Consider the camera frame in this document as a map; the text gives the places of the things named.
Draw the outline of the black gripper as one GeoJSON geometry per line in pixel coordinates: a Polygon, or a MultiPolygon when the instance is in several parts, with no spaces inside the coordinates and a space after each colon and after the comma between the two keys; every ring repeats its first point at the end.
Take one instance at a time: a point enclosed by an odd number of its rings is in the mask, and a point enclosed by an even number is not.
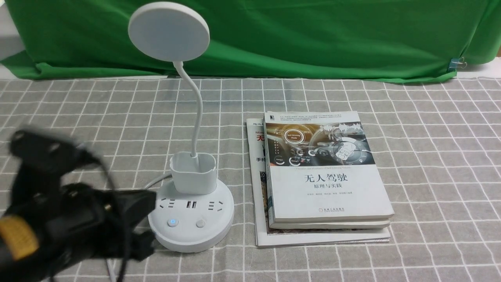
{"type": "Polygon", "coordinates": [[[56,204],[34,199],[11,205],[1,216],[1,281],[38,282],[87,259],[143,261],[155,252],[151,230],[129,232],[155,208],[149,190],[102,191],[87,184],[66,186],[56,204]]]}

